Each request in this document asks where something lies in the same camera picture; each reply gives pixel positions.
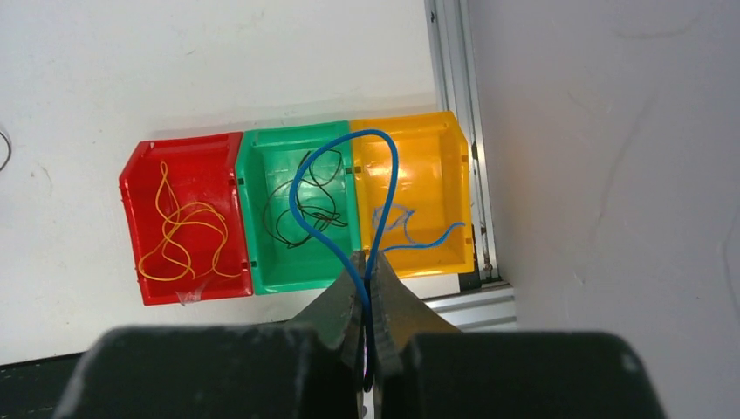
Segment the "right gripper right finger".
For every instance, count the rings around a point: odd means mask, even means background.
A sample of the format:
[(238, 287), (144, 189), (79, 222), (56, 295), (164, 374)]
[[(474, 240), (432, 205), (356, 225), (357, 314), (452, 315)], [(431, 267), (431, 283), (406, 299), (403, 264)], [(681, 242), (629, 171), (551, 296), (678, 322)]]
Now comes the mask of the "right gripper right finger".
[(401, 355), (416, 335), (461, 332), (410, 291), (383, 254), (373, 262), (369, 285), (373, 373), (376, 376), (391, 376), (403, 371)]

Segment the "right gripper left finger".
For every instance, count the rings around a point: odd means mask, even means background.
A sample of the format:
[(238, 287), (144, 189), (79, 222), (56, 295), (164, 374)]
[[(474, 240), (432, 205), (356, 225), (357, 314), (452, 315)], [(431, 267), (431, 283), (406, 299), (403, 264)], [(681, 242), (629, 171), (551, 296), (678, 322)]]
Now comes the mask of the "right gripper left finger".
[(305, 309), (289, 320), (289, 326), (308, 331), (332, 359), (355, 376), (365, 373), (365, 311), (353, 274), (365, 268), (365, 256), (355, 251), (350, 266)]

